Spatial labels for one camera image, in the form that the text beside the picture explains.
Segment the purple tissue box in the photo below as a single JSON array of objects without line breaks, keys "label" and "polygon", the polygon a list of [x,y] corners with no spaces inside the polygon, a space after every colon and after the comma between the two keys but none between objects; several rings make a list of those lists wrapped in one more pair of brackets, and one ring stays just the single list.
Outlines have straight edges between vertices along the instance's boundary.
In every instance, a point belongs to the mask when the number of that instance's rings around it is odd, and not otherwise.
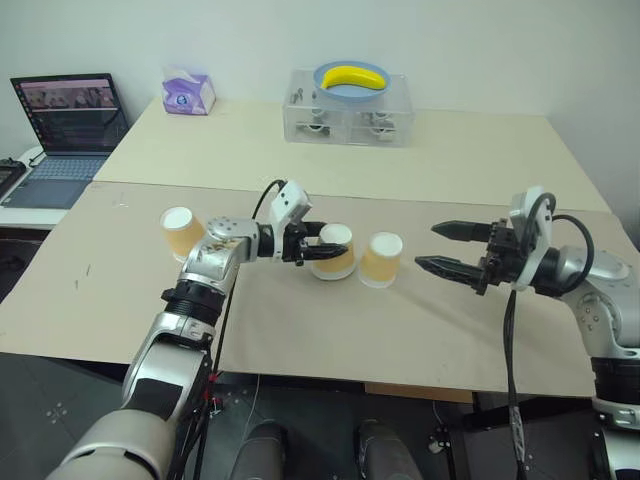
[{"label": "purple tissue box", "polygon": [[207,115],[216,101],[213,84],[207,75],[183,72],[162,82],[162,103],[169,113]]}]

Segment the beige table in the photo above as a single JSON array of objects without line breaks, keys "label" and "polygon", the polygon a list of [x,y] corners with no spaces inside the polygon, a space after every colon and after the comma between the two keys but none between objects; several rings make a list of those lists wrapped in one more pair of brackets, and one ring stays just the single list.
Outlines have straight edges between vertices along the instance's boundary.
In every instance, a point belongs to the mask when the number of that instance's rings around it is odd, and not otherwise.
[{"label": "beige table", "polygon": [[294,178],[310,194],[508,205],[542,184],[560,205],[609,211],[540,116],[419,111],[410,148],[287,143],[281,105],[219,100],[168,115],[154,100],[96,180],[262,191]]},{"label": "beige table", "polygon": [[[158,228],[168,206],[205,219],[247,215],[256,193],[119,183],[92,184],[53,230],[16,289],[0,305],[0,350],[128,362],[173,286],[179,264]],[[508,290],[479,297],[413,264],[446,254],[475,262],[481,244],[429,231],[451,218],[490,221],[504,207],[315,196],[309,219],[352,226],[359,250],[372,232],[405,240],[397,282],[373,290],[355,276],[325,283],[306,268],[269,261],[241,268],[222,368],[408,385],[504,390],[502,316]],[[618,220],[574,212],[601,248],[637,267]],[[580,244],[568,226],[558,244]],[[571,312],[527,292],[519,297],[515,367],[521,392],[588,396],[592,373]]]}]

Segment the laptop screen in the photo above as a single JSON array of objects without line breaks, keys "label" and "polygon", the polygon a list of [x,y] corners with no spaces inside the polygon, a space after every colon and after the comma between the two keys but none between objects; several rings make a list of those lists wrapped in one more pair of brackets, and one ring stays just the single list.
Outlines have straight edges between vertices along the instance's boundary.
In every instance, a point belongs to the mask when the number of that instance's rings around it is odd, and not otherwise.
[{"label": "laptop screen", "polygon": [[45,152],[111,152],[128,130],[108,74],[11,83]]}]

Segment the paper cup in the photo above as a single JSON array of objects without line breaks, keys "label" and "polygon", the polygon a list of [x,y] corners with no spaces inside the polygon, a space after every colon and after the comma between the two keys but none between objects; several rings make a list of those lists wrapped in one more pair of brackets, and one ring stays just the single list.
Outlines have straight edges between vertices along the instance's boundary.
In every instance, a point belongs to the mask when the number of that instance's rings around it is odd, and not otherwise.
[{"label": "paper cup", "polygon": [[311,272],[321,280],[340,280],[348,277],[356,268],[353,254],[353,235],[346,225],[329,223],[322,227],[318,243],[337,243],[348,250],[339,257],[311,262]]},{"label": "paper cup", "polygon": [[402,238],[399,235],[389,232],[375,233],[360,260],[360,281],[372,288],[386,288],[391,285],[396,278],[402,247]]},{"label": "paper cup", "polygon": [[160,225],[173,256],[184,262],[189,252],[204,236],[204,228],[187,207],[172,207],[160,216]]}]

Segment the laptop keyboard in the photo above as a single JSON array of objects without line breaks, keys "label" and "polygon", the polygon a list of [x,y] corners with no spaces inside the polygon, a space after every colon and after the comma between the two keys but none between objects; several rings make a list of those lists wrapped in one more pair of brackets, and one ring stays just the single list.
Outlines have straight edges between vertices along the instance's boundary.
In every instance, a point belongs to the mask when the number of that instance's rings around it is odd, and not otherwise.
[{"label": "laptop keyboard", "polygon": [[91,180],[104,158],[51,158],[46,157],[29,176],[30,180]]}]

